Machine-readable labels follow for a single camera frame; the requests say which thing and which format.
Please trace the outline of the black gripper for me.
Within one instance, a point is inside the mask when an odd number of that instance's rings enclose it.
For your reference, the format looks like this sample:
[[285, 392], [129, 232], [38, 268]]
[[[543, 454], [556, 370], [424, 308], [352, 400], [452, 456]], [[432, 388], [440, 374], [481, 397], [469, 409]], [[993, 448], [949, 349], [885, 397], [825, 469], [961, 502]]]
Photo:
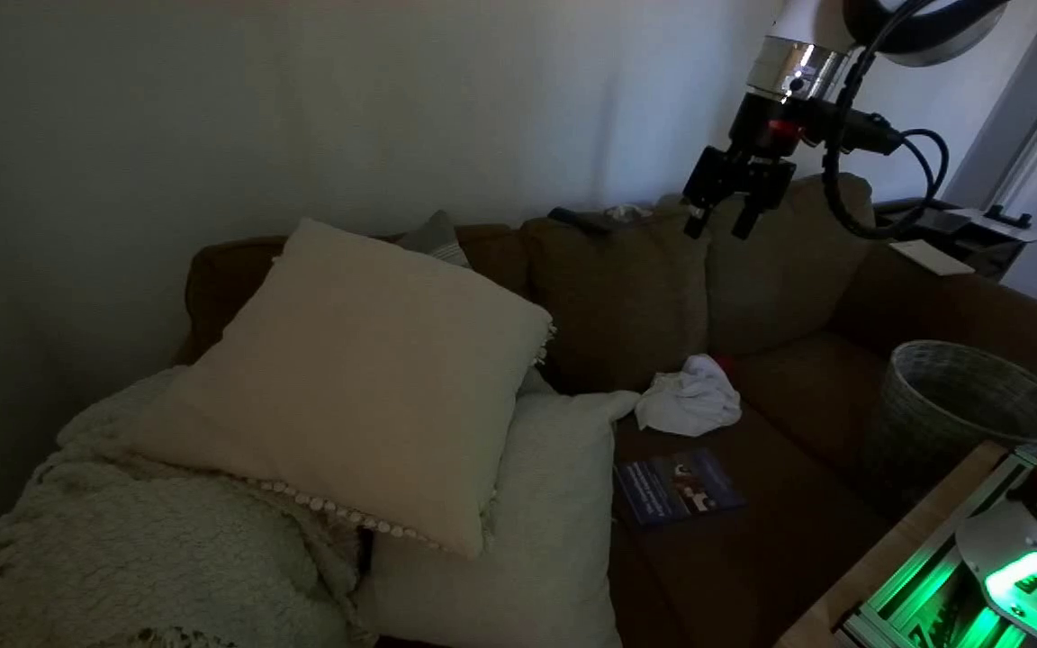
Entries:
[[746, 176], [746, 160], [786, 160], [799, 143], [816, 143], [829, 120], [829, 100], [769, 100], [746, 92], [732, 122], [732, 146], [704, 146], [680, 191], [680, 202], [687, 204], [682, 232], [698, 238], [710, 214], [746, 182], [746, 202], [732, 226], [732, 233], [746, 241], [760, 217], [781, 204], [795, 173], [793, 163], [760, 163]]

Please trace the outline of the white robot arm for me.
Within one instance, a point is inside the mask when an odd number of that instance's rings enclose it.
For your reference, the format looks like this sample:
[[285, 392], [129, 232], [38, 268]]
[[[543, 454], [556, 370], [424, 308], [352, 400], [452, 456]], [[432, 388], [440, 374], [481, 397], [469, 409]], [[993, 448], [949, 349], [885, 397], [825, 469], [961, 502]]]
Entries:
[[[720, 202], [741, 194], [732, 226], [750, 238], [795, 173], [793, 152], [819, 143], [819, 188], [830, 217], [856, 238], [900, 238], [931, 204], [946, 180], [949, 146], [934, 130], [894, 130], [877, 113], [854, 100], [885, 53], [895, 66], [939, 66], [975, 47], [1008, 0], [786, 0], [746, 96], [732, 122], [726, 146], [704, 146], [680, 191], [682, 232], [698, 238]], [[907, 146], [924, 176], [924, 194], [885, 222], [860, 222], [840, 194], [840, 160], [850, 152], [894, 155]]]

